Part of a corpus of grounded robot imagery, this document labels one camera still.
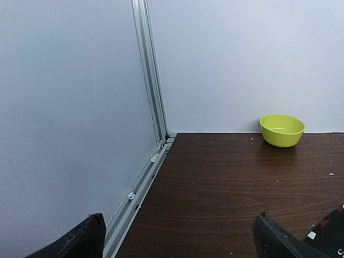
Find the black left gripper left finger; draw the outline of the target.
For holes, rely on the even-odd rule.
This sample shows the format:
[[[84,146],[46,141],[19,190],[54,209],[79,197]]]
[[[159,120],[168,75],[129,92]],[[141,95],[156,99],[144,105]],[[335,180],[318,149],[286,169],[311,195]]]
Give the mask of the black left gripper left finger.
[[[103,257],[106,226],[101,213],[89,215],[52,244],[30,254],[27,258]]]

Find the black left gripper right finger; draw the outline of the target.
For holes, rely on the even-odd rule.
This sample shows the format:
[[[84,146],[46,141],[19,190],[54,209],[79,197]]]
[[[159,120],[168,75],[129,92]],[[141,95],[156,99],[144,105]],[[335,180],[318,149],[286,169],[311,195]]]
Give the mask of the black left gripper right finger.
[[[261,212],[252,225],[257,257],[328,257]]]

